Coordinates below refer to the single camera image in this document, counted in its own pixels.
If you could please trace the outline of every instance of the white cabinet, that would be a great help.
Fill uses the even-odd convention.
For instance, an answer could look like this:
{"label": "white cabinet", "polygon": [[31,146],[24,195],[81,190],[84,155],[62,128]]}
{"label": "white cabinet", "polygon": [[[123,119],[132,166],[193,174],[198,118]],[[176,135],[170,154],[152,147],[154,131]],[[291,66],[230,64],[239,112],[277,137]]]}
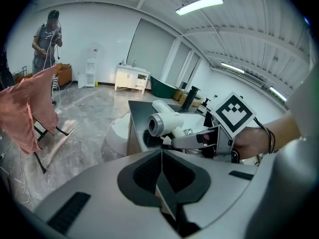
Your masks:
{"label": "white cabinet", "polygon": [[115,79],[115,91],[117,87],[122,87],[142,90],[143,94],[149,74],[148,71],[142,68],[119,65]]}

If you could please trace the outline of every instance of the floor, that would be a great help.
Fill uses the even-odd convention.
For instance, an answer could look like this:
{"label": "floor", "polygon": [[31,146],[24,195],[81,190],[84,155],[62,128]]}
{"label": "floor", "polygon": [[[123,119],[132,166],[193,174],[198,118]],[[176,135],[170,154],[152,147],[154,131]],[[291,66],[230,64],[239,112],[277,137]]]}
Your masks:
{"label": "floor", "polygon": [[[53,96],[59,106],[58,92]],[[58,126],[72,133],[68,137],[58,132],[48,133],[40,142],[43,150],[38,156],[47,172],[42,173],[34,155],[21,154],[14,143],[7,144],[1,162],[13,197],[30,210],[83,170],[121,158],[105,139],[108,126],[129,113],[128,100],[152,102],[159,99],[148,91],[142,95],[140,91],[129,89],[115,92],[113,86],[78,89],[77,84],[61,90],[60,96],[62,115]],[[174,100],[163,100],[176,104]]]}

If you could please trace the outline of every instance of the ceiling light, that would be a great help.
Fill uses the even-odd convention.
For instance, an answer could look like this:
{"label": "ceiling light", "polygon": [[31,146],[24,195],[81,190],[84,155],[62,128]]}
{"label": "ceiling light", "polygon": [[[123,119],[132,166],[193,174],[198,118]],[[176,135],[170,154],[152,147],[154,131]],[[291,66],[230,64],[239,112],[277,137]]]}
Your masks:
{"label": "ceiling light", "polygon": [[236,70],[236,71],[238,71],[238,72],[240,72],[240,73],[242,73],[242,74],[245,73],[244,70],[239,69],[239,68],[237,68],[237,67],[234,67],[234,66],[231,66],[231,65],[227,65],[227,64],[225,64],[225,63],[221,63],[221,64],[222,64],[223,66],[226,66],[226,67],[229,67],[229,68],[231,68],[231,69],[233,69],[233,70]]}
{"label": "ceiling light", "polygon": [[192,2],[188,5],[185,5],[179,9],[177,9],[175,12],[178,15],[184,15],[186,13],[189,13],[193,10],[202,9],[208,6],[217,5],[217,4],[223,4],[223,0],[197,0],[195,2]]}
{"label": "ceiling light", "polygon": [[287,98],[285,98],[278,90],[276,90],[274,87],[270,87],[270,90],[274,92],[278,97],[280,97],[282,100],[287,101]]}

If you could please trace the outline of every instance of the white wall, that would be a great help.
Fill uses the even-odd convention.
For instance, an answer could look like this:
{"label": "white wall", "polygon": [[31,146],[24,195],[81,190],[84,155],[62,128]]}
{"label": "white wall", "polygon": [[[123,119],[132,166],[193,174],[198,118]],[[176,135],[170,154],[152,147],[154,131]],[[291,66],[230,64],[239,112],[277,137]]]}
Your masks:
{"label": "white wall", "polygon": [[27,66],[32,71],[34,33],[46,23],[48,13],[60,11],[63,46],[58,62],[70,63],[73,80],[84,73],[89,51],[98,48],[97,75],[99,82],[114,83],[116,66],[127,58],[134,33],[141,19],[149,21],[172,35],[179,35],[171,27],[142,12],[109,4],[67,4],[34,13],[26,10],[7,38],[7,59],[12,73]]}
{"label": "white wall", "polygon": [[261,123],[267,123],[280,118],[283,113],[268,98],[257,92],[248,85],[241,83],[227,75],[212,71],[209,63],[202,60],[191,84],[201,89],[198,93],[201,96],[208,96],[211,99],[210,105],[214,107],[232,91],[244,100],[257,113],[257,118]]}

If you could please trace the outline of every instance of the cardboard box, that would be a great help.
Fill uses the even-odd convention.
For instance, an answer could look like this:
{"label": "cardboard box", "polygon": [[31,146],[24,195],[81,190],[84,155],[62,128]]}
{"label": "cardboard box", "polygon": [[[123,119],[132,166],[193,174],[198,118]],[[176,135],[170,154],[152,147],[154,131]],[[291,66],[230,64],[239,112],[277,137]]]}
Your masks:
{"label": "cardboard box", "polygon": [[184,94],[184,90],[176,90],[175,94],[173,95],[173,99],[179,101],[181,96]]}
{"label": "cardboard box", "polygon": [[182,95],[181,95],[181,97],[180,97],[180,99],[179,99],[179,101],[178,101],[178,104],[179,104],[180,106],[182,106],[182,105],[184,104],[184,101],[185,101],[186,97],[187,97],[187,94],[182,94]]}
{"label": "cardboard box", "polygon": [[[180,106],[182,106],[182,105],[184,104],[186,97],[187,97],[187,94],[183,94],[183,95],[180,97],[180,99],[179,99],[179,101],[178,101],[178,104],[179,104]],[[203,102],[203,98],[202,98],[202,99],[194,99],[193,102],[191,103],[190,107],[198,108],[199,105],[200,105],[202,102]]]}

